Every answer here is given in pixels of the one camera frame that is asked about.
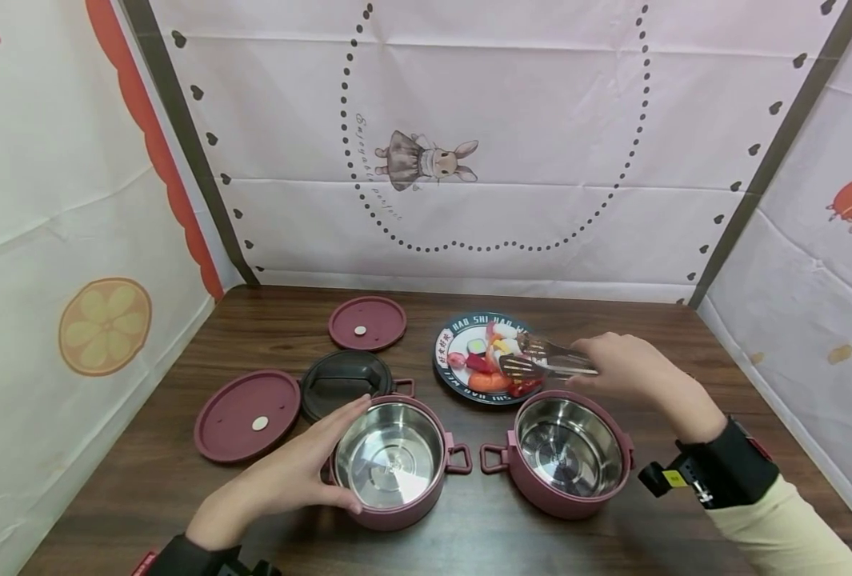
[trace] stainless steel pot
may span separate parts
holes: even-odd
[[[450,456],[461,451],[464,466]],[[355,492],[355,521],[376,530],[399,530],[428,514],[445,473],[469,474],[470,451],[454,444],[438,417],[418,400],[382,396],[348,429],[330,459],[335,484]]]
[[[498,465],[487,461],[499,454]],[[485,474],[508,469],[525,498],[548,514],[578,519],[596,513],[626,484],[633,443],[595,402],[547,390],[518,411],[506,446],[480,447]]]

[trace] tongs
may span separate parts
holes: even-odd
[[[529,332],[516,337],[522,356],[503,356],[499,369],[513,381],[538,381],[546,378],[569,380],[576,375],[597,376],[599,372],[588,356]]]

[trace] pot rim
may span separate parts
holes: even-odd
[[[401,506],[395,506],[394,508],[371,508],[370,506],[367,506],[363,502],[361,514],[382,516],[382,515],[386,515],[386,514],[400,513],[400,511],[404,511],[404,510],[408,510],[408,509],[413,508],[415,505],[419,504],[421,501],[424,501],[424,499],[426,499],[428,496],[430,496],[430,494],[438,488],[439,483],[442,480],[444,480],[446,468],[448,468],[448,461],[449,461],[448,460],[448,458],[449,458],[448,449],[450,448],[450,444],[452,442],[450,441],[450,438],[449,438],[449,432],[445,430],[444,426],[442,425],[442,420],[438,419],[438,416],[436,416],[436,413],[433,412],[431,410],[431,408],[429,408],[428,406],[423,404],[423,402],[420,402],[419,400],[416,400],[415,398],[412,398],[411,396],[405,396],[405,395],[402,395],[402,394],[386,394],[386,395],[383,395],[383,396],[378,396],[376,399],[373,399],[371,401],[371,408],[373,408],[374,406],[382,405],[382,404],[390,404],[391,402],[400,402],[400,404],[407,404],[409,406],[412,406],[413,408],[420,410],[422,413],[424,413],[426,415],[427,418],[429,418],[432,421],[432,424],[434,424],[436,426],[436,429],[438,429],[438,436],[440,438],[442,438],[442,462],[440,462],[440,465],[438,466],[438,471],[436,472],[435,478],[432,479],[431,484],[429,484],[428,487],[423,491],[423,493],[421,493],[413,501],[407,502],[406,504],[403,504]],[[333,448],[333,453],[330,454],[330,459],[329,459],[330,470],[335,469],[334,467],[336,465],[336,461],[335,461],[336,450],[338,448],[339,448],[339,442],[336,443],[335,447]],[[345,487],[345,486],[342,486],[341,484],[337,483],[335,480],[334,480],[334,484],[336,486]]]
[[[516,435],[515,430],[518,428],[518,420],[522,419],[522,414],[524,411],[535,402],[540,402],[542,400],[547,400],[548,398],[563,398],[565,400],[570,400],[572,402],[576,402],[580,406],[588,408],[602,420],[608,426],[608,428],[614,433],[614,440],[618,441],[618,446],[621,448],[621,481],[616,484],[612,490],[605,492],[604,494],[599,494],[598,496],[593,497],[582,497],[582,496],[573,496],[571,494],[567,494],[565,492],[561,492],[560,490],[555,490],[553,487],[549,486],[546,482],[541,481],[540,478],[537,478],[537,475],[530,470],[528,466],[528,461],[525,460],[524,454],[522,454],[522,447],[520,442],[518,441],[518,436]],[[521,408],[518,408],[518,412],[515,415],[515,423],[512,425],[512,430],[508,432],[508,444],[509,448],[515,448],[516,457],[520,460],[524,467],[528,469],[531,474],[531,479],[535,480],[537,484],[545,487],[545,490],[551,492],[559,496],[560,498],[565,498],[567,501],[571,502],[582,502],[582,503],[598,503],[598,502],[608,502],[609,499],[612,499],[615,494],[617,494],[621,489],[624,489],[624,486],[627,484],[627,479],[630,478],[630,468],[631,468],[631,450],[632,444],[630,440],[630,436],[627,436],[624,430],[621,430],[621,427],[615,422],[614,418],[611,417],[611,414],[606,412],[606,409],[602,408],[600,405],[597,405],[596,402],[591,401],[588,398],[581,394],[577,394],[572,392],[572,390],[542,390],[542,392],[531,396],[531,398],[524,402]]]

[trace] yellow label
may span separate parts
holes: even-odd
[[[662,475],[669,481],[669,486],[672,486],[674,489],[684,489],[688,485],[678,470],[664,470]]]

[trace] brown table surface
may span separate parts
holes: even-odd
[[[195,417],[223,384],[250,370],[279,368],[300,377],[335,350],[333,309],[358,293],[297,287],[238,287],[218,305],[105,460],[69,505],[22,574],[128,575],[143,554],[183,532],[202,499],[240,467],[203,460],[193,444]],[[852,514],[781,420],[746,380],[691,308],[679,305],[391,293],[406,308],[403,339],[379,353],[395,377],[412,377],[416,395],[457,442],[476,455],[502,442],[513,409],[487,409],[438,382],[431,354],[456,314],[509,314],[553,340],[602,332],[650,340],[703,382],[724,411],[760,438],[782,468],[852,549]],[[674,437],[652,410],[599,399],[636,443],[637,462],[673,457]],[[306,429],[299,420],[297,434]],[[690,491],[656,499],[636,479],[590,520],[546,516],[506,474],[452,475],[435,509],[397,533],[374,533],[340,510],[311,508],[252,526],[240,558],[269,558],[285,576],[312,574],[752,574]]]

